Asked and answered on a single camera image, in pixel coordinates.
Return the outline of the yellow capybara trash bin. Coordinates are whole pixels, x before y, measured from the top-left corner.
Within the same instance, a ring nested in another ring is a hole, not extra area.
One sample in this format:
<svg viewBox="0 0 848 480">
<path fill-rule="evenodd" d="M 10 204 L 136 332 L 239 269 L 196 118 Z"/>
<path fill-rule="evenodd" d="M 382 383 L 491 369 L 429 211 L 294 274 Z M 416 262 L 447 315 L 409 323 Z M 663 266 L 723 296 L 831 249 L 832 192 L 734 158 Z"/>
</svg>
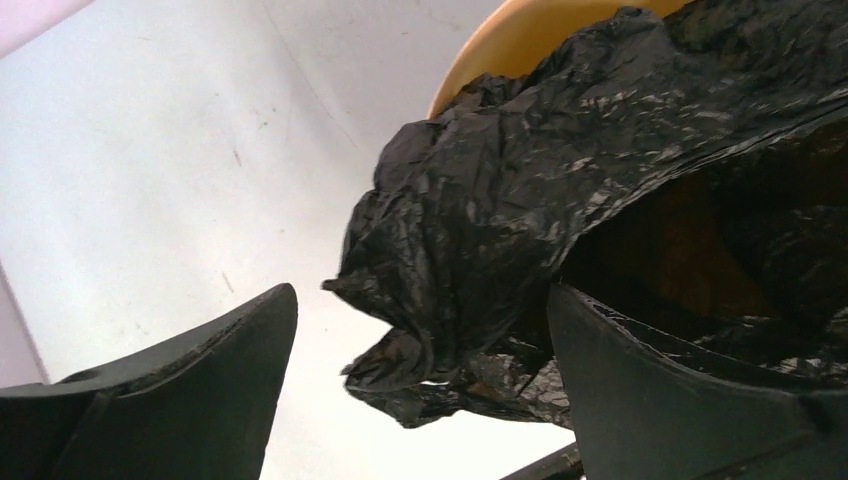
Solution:
<svg viewBox="0 0 848 480">
<path fill-rule="evenodd" d="M 461 88 L 488 73 L 517 78 L 536 65 L 569 35 L 609 18 L 624 6 L 646 8 L 664 17 L 686 0 L 512 0 L 499 6 L 457 53 L 431 102 L 435 117 Z"/>
</svg>

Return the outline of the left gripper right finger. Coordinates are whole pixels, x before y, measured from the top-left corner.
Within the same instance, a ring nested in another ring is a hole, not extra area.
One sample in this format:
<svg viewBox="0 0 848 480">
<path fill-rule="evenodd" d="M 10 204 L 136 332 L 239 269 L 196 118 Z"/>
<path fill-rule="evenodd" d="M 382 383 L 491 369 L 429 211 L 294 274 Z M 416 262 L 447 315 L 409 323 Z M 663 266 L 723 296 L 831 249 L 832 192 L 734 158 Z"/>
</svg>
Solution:
<svg viewBox="0 0 848 480">
<path fill-rule="evenodd" d="M 741 362 L 568 286 L 547 318 L 591 479 L 843 479 L 847 392 Z"/>
</svg>

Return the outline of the black plastic trash bag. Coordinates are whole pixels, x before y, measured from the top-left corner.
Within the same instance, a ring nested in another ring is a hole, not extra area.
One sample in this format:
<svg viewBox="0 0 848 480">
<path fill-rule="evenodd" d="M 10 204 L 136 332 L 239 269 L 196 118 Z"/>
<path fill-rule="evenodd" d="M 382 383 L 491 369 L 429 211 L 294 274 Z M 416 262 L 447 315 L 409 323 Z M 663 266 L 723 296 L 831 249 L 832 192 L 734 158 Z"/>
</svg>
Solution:
<svg viewBox="0 0 848 480">
<path fill-rule="evenodd" d="M 389 332 L 345 390 L 406 428 L 572 426 L 552 284 L 702 351 L 847 383 L 847 5 L 625 7 L 385 146 L 324 288 Z"/>
</svg>

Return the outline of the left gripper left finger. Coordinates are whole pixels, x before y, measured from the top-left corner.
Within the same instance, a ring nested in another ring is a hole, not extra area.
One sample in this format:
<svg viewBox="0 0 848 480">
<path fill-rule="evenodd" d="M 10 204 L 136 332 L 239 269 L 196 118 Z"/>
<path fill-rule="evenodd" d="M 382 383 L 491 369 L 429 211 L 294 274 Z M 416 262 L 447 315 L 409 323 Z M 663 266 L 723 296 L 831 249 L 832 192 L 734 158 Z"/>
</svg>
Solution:
<svg viewBox="0 0 848 480">
<path fill-rule="evenodd" d="M 3 389 L 2 477 L 258 478 L 297 318 L 280 284 L 135 354 Z"/>
</svg>

